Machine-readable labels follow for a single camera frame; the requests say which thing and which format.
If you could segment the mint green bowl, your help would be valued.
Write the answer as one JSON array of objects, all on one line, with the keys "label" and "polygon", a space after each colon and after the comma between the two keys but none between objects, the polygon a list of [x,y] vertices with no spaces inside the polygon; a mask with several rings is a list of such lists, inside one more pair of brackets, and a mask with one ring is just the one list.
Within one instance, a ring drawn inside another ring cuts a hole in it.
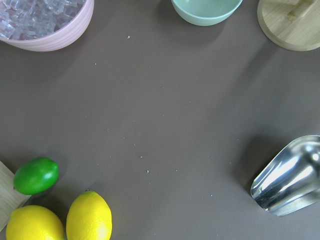
[{"label": "mint green bowl", "polygon": [[196,26],[212,26],[230,17],[242,0],[172,0],[177,14]]}]

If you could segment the wooden cutting board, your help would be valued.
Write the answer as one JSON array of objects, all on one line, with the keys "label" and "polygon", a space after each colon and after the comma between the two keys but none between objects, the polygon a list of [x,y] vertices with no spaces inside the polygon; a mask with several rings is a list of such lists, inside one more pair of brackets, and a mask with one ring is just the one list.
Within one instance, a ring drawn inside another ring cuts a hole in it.
[{"label": "wooden cutting board", "polygon": [[13,211],[22,207],[30,197],[14,189],[14,174],[0,162],[0,231],[8,224]]}]

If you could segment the metal ice scoop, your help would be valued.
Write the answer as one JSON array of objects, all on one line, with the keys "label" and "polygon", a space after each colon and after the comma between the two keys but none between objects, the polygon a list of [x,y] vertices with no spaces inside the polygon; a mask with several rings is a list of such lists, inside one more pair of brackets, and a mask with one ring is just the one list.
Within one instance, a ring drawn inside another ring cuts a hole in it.
[{"label": "metal ice scoop", "polygon": [[250,187],[254,201],[278,217],[320,200],[320,137],[305,135],[286,145]]}]

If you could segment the wooden cup stand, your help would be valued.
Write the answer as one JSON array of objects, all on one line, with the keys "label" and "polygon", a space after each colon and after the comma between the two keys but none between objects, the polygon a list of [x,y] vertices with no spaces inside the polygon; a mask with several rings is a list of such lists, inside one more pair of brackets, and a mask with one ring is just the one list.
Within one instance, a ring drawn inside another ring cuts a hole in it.
[{"label": "wooden cup stand", "polygon": [[320,47],[318,0],[260,0],[257,20],[263,33],[284,49],[305,52]]}]

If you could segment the whole yellow lemon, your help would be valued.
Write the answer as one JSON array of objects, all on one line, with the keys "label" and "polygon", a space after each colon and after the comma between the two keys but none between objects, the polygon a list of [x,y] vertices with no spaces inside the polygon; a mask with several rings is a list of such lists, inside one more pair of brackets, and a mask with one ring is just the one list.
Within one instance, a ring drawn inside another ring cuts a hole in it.
[{"label": "whole yellow lemon", "polygon": [[66,218],[68,240],[109,240],[112,212],[97,192],[86,190],[71,204]]},{"label": "whole yellow lemon", "polygon": [[13,211],[5,236],[7,240],[63,240],[64,227],[51,210],[28,205]]}]

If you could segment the pink bowl of ice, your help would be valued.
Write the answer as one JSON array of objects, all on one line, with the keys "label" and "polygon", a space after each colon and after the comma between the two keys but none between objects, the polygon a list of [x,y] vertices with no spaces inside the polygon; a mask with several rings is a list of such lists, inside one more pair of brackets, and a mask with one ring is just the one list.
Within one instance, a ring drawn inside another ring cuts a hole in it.
[{"label": "pink bowl of ice", "polygon": [[93,0],[2,0],[0,40],[17,48],[50,52],[74,43],[93,16]]}]

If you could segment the green lime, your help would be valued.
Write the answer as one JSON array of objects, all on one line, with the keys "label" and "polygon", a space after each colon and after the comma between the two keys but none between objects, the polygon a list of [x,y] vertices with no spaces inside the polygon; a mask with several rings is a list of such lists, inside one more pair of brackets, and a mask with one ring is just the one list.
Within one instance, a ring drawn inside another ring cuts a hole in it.
[{"label": "green lime", "polygon": [[47,157],[35,158],[14,174],[13,187],[24,195],[37,195],[51,188],[59,178],[59,165]]}]

